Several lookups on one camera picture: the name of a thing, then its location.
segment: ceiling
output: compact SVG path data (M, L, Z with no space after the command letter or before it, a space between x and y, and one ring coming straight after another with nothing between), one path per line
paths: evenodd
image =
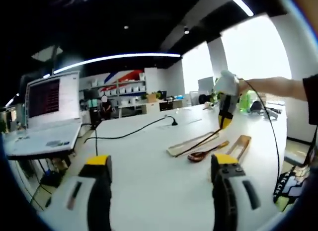
M190 34L178 32L180 39L169 49L162 43L185 26L185 15L200 0L6 0L12 5L4 19L5 73L10 88L0 86L0 105L19 90L23 74L52 70L51 60L32 58L37 52L57 45L63 51L55 68L87 59L116 54L169 52L184 54L224 29L247 18L232 1L225 3L191 27ZM278 0L243 0L255 14L284 14ZM167 58L129 58L103 61L81 68L86 76L144 67L166 68L176 61Z

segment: floor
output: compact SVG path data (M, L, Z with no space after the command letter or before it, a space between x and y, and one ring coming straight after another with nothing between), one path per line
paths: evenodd
M78 138L77 143L75 145L75 151L76 151L77 155L79 155L81 153L81 147L84 144L84 141L86 140L86 138L90 137L92 132L93 131L88 131L83 137ZM303 156L305 159L305 156L306 156L308 149L309 149L308 145L304 145L301 143L287 140L285 152L290 152L290 153L294 153L294 154L299 155L299 156ZM286 171L290 170L292 167L293 166L291 164L284 162L282 172L286 172ZM62 182L67 180L67 178L69 178L70 176L77 175L79 173L80 169L81 169L81 167L79 167L79 165L75 164L75 162L72 163L72 166L65 173L65 176L63 177ZM54 187L45 186L45 185L43 185L43 187L45 189L47 189L48 191L50 191L51 193L53 193L56 189ZM34 198L31 202L31 204L33 205L33 207L37 211L41 211L41 208L39 207L39 205L43 209L45 209L45 205L46 205L49 198L50 198L50 194L47 191L45 191L43 188L39 187L37 192L34 195Z

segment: person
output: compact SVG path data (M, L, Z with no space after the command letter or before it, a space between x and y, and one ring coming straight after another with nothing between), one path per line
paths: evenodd
M107 100L106 102L103 102L102 104L102 112L101 112L101 117L105 120L110 119L111 115L111 102Z
M251 88L257 92L270 93L280 97L291 97L308 102L309 124L318 125L318 74L297 81L283 77L239 80L238 91L245 93ZM273 194L273 200L281 212L286 212L288 222L281 222L275 230L295 230L301 227L301 220L308 219L318 204L318 139L317 128L313 141L302 166L294 166L280 175Z

